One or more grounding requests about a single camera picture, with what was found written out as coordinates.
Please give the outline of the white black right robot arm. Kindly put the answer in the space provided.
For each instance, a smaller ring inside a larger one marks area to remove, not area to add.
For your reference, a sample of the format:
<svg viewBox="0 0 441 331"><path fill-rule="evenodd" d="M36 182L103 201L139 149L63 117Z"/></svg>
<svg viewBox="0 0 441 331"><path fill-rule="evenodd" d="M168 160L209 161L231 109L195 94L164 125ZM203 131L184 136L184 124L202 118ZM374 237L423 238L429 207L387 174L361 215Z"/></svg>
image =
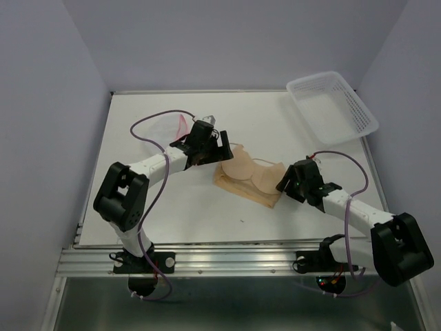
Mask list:
<svg viewBox="0 0 441 331"><path fill-rule="evenodd" d="M358 269L374 270L397 287L434 266L433 255L416 219L408 213L391 214L355 199L335 183L326 183L313 159L288 167L276 186L288 197L317 208L363 233L368 241L352 245L335 234L312 251L298 251L293 263L300 274Z"/></svg>

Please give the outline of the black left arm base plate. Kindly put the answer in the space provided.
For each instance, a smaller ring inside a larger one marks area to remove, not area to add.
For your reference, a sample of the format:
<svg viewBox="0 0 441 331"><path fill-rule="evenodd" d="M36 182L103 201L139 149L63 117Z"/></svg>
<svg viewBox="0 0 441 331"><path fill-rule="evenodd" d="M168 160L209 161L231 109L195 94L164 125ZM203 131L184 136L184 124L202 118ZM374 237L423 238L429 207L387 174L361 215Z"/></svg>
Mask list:
<svg viewBox="0 0 441 331"><path fill-rule="evenodd" d="M145 257L135 257L125 250L109 253L115 274L154 274L156 270ZM174 252L154 252L152 263L164 274L173 274L176 261Z"/></svg>

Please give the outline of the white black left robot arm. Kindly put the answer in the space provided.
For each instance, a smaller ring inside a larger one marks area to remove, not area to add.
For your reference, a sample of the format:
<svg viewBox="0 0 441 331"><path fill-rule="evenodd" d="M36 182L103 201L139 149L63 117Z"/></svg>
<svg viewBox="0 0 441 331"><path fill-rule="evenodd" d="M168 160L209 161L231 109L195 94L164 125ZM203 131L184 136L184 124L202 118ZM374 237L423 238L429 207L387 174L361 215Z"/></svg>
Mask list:
<svg viewBox="0 0 441 331"><path fill-rule="evenodd" d="M217 131L206 121L194 122L189 134L171 142L167 148L158 147L154 156L125 165L113 163L107 170L94 199L93 208L114 229L130 254L130 264L139 272L153 265L149 251L152 242L141 229L145 202L150 187L166 184L168 177L189 169L233 158L225 130Z"/></svg>

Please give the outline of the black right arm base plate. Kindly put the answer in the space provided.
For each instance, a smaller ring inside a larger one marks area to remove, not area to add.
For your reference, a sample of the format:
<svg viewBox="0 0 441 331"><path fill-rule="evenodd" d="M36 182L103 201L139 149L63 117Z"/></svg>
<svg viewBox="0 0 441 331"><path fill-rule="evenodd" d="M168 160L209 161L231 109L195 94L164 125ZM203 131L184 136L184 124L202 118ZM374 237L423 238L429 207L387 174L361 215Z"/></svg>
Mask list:
<svg viewBox="0 0 441 331"><path fill-rule="evenodd" d="M295 255L292 267L299 274L349 271L349 264L337 262L330 252L301 250Z"/></svg>

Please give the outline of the beige bra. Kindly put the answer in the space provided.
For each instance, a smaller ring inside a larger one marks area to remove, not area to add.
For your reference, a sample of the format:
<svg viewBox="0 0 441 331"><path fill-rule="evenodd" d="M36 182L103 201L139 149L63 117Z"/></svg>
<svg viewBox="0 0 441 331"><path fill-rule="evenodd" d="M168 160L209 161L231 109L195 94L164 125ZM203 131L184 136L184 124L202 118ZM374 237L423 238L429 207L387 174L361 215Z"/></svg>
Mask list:
<svg viewBox="0 0 441 331"><path fill-rule="evenodd" d="M214 185L267 208L274 208L281 196L276 186L285 175L285 165L253 158L241 144L235 143L232 153L233 159L217 165Z"/></svg>

